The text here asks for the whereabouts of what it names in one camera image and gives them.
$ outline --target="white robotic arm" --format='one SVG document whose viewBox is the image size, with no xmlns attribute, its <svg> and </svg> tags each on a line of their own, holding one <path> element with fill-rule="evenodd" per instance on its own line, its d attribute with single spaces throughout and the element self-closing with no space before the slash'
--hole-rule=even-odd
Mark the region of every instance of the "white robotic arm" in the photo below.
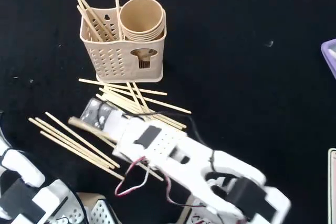
<svg viewBox="0 0 336 224">
<path fill-rule="evenodd" d="M 0 175 L 6 170 L 20 175 L 1 192 L 0 218 L 19 224 L 44 224 L 69 196 L 68 187 L 59 179 L 42 187 L 44 174 L 23 153 L 12 149 L 1 129 L 0 157 Z"/>
<path fill-rule="evenodd" d="M 90 103 L 97 107 L 97 100 Z M 81 119 L 96 125 L 93 114 L 89 104 Z M 115 156 L 132 161 L 144 156 L 153 169 L 187 188 L 205 206 L 197 211 L 212 223 L 281 224 L 287 215 L 289 199 L 278 189 L 265 186 L 266 178 L 258 169 L 225 152 L 213 151 L 161 121 L 128 119 L 117 108 L 101 115 L 103 131 L 118 141 Z M 206 177 L 211 173 L 224 178 L 230 175 L 234 183 L 230 187 L 210 185 Z"/>
</svg>

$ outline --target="stacked paper cups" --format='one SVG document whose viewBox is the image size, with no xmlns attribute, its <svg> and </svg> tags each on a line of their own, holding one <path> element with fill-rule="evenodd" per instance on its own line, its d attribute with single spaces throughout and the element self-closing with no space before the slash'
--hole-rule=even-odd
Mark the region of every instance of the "stacked paper cups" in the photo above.
<svg viewBox="0 0 336 224">
<path fill-rule="evenodd" d="M 130 0 L 121 9 L 120 24 L 127 40 L 153 41 L 163 36 L 165 11 L 155 0 Z"/>
</svg>

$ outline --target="black tablecloth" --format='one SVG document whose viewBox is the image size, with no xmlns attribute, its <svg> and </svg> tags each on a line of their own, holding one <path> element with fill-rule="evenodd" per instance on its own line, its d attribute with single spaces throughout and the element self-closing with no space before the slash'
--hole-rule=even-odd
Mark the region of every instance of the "black tablecloth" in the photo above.
<svg viewBox="0 0 336 224">
<path fill-rule="evenodd" d="M 87 1 L 114 7 L 114 0 Z M 285 223 L 326 223 L 336 81 L 320 45 L 336 37 L 332 0 L 158 1 L 167 13 L 164 78 L 139 86 L 167 91 L 158 100 L 192 110 L 212 148 L 265 173 L 268 184 L 292 201 Z M 32 152 L 77 191 L 106 195 L 124 223 L 175 221 L 181 210 L 166 203 L 164 183 L 151 178 L 144 188 L 115 198 L 117 179 L 27 121 L 45 119 L 49 111 L 66 122 L 98 92 L 77 81 L 95 78 L 79 27 L 76 0 L 0 0 L 4 132 L 14 147 Z M 131 177 L 138 183 L 143 171 Z M 187 191 L 174 184 L 172 197 L 183 202 Z"/>
</svg>

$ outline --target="black tape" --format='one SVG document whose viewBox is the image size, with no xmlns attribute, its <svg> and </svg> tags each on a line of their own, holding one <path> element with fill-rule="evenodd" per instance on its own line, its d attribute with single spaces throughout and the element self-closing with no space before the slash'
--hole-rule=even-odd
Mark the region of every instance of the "black tape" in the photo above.
<svg viewBox="0 0 336 224">
<path fill-rule="evenodd" d="M 148 148 L 148 146 L 151 145 L 151 143 L 154 141 L 154 139 L 158 136 L 158 134 L 162 130 L 160 128 L 157 128 L 155 126 L 149 126 L 144 133 L 139 137 L 138 140 L 135 140 L 135 144 L 142 145 L 145 149 Z"/>
</svg>

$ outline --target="white wire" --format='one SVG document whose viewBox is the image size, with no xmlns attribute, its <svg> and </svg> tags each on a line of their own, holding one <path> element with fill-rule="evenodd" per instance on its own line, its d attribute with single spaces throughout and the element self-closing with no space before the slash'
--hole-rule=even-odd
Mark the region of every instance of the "white wire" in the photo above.
<svg viewBox="0 0 336 224">
<path fill-rule="evenodd" d="M 136 190 L 136 189 L 138 189 L 138 188 L 144 186 L 144 185 L 146 184 L 147 180 L 148 180 L 149 170 L 150 170 L 150 167 L 149 167 L 149 165 L 148 165 L 148 166 L 147 166 L 147 169 L 146 169 L 146 175 L 145 175 L 145 178 L 144 178 L 143 182 L 142 182 L 140 185 L 138 185 L 138 186 L 133 186 L 133 187 L 131 187 L 131 188 L 129 188 L 129 189 L 127 189 L 127 190 L 125 190 L 125 191 L 123 191 L 123 192 L 117 194 L 117 192 L 118 192 L 118 190 L 119 190 L 119 188 L 120 188 L 120 186 L 121 186 L 121 184 L 122 184 L 122 181 L 121 181 L 121 182 L 119 183 L 119 185 L 116 187 L 116 189 L 114 190 L 114 194 L 115 194 L 116 196 L 124 196 L 124 195 L 129 194 L 130 192 L 132 192 L 132 191 L 134 191 L 134 190 Z"/>
</svg>

